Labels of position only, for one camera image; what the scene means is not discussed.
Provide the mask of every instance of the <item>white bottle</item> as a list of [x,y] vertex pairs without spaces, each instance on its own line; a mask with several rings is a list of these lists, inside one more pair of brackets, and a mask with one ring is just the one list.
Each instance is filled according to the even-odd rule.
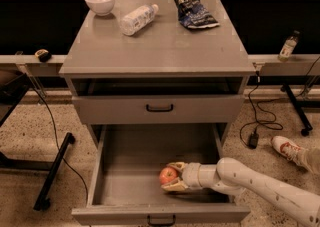
[[123,34],[131,36],[152,22],[159,7],[156,4],[144,5],[127,14],[120,21],[120,29]]
[[296,47],[299,41],[299,34],[300,32],[294,31],[293,34],[287,38],[286,42],[284,43],[280,54],[278,56],[278,59],[281,62],[286,62],[289,57],[291,56],[292,51]]

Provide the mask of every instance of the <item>terrazzo floor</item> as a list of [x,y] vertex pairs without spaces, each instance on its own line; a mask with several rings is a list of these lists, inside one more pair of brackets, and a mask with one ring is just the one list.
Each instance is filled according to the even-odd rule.
[[[76,139],[76,142],[67,149],[65,159],[79,172],[89,186],[96,153],[96,147],[89,132],[80,123],[69,96],[49,95],[47,100],[56,123],[59,143],[62,143],[66,132],[71,132]],[[283,125],[283,130],[276,131],[259,127],[258,147],[250,150],[243,146],[240,142],[239,130],[244,124],[254,120],[252,106],[247,100],[241,109],[241,114],[231,126],[223,147],[224,156],[233,157],[260,173],[320,194],[319,176],[287,162],[269,144],[271,137],[282,135],[306,148],[320,146],[320,114],[307,113],[314,130],[309,136],[303,137],[300,134],[303,125],[288,100],[282,99],[266,103],[264,108],[276,114],[277,122]],[[259,117],[268,118],[265,114],[259,112]],[[252,130],[252,127],[245,128],[243,136],[248,137]],[[0,128],[0,150],[11,158],[54,159],[57,146],[50,115],[45,105],[38,104],[38,99],[33,94],[25,96]],[[85,188],[80,178],[64,163],[61,164],[49,192],[51,207],[46,211],[33,210],[45,177],[46,173],[42,172],[0,169],[0,226],[80,226],[73,219],[71,210],[85,207]],[[235,202],[238,205],[248,206],[251,210],[251,213],[241,223],[188,224],[188,226],[301,226],[249,190],[236,198]]]

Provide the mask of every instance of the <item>white shoe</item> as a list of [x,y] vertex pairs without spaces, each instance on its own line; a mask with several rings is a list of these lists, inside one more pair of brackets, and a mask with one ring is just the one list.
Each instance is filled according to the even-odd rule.
[[297,155],[302,148],[296,145],[293,141],[283,136],[275,136],[271,139],[271,144],[273,148],[282,156],[287,158],[287,160],[293,161],[298,166],[301,166]]

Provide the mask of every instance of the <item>snack bag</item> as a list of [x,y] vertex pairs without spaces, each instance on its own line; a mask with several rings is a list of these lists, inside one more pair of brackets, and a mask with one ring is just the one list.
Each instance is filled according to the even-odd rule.
[[219,26],[217,20],[200,3],[200,0],[174,0],[178,8],[180,24],[189,29]]

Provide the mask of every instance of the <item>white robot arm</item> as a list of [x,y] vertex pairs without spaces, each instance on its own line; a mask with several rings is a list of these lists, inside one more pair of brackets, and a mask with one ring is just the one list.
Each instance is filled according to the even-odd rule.
[[236,196],[247,188],[302,225],[320,226],[320,196],[258,173],[235,159],[222,158],[217,165],[174,162],[168,166],[181,177],[162,185],[166,191],[210,188]]

